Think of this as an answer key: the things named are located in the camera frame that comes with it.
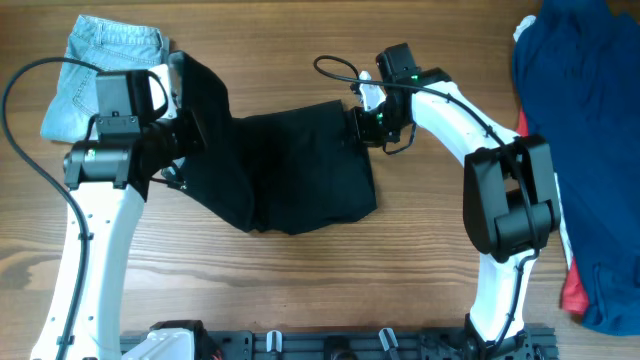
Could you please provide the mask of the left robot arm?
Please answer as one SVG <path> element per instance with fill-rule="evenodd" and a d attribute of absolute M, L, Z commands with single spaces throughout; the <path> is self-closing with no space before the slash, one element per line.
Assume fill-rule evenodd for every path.
<path fill-rule="evenodd" d="M 174 167 L 203 140 L 179 113 L 178 75 L 167 65 L 141 71 L 147 111 L 120 85 L 130 72 L 98 78 L 98 137 L 74 145 L 65 160 L 66 238 L 48 319 L 34 359 L 118 359 L 120 313 L 131 242 L 151 178 Z"/>

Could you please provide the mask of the black shorts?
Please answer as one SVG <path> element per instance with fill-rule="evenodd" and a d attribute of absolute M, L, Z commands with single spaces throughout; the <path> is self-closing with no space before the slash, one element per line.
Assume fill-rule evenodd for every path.
<path fill-rule="evenodd" d="M 244 232 L 296 235 L 376 210 L 369 155 L 341 101 L 235 118 L 212 70 L 183 51 L 168 64 L 206 141 L 173 171 L 186 195 Z"/>

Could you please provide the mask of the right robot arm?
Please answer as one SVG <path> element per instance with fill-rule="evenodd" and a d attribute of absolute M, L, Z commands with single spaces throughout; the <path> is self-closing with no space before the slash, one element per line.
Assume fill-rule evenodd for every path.
<path fill-rule="evenodd" d="M 522 307 L 533 265 L 561 222 L 551 152 L 467 100 L 443 70 L 422 70 L 407 44 L 376 58 L 380 81 L 361 72 L 352 89 L 359 138 L 385 148 L 405 127 L 423 128 L 464 169 L 463 223 L 480 254 L 478 287 L 465 319 L 463 352 L 490 359 L 525 344 Z"/>

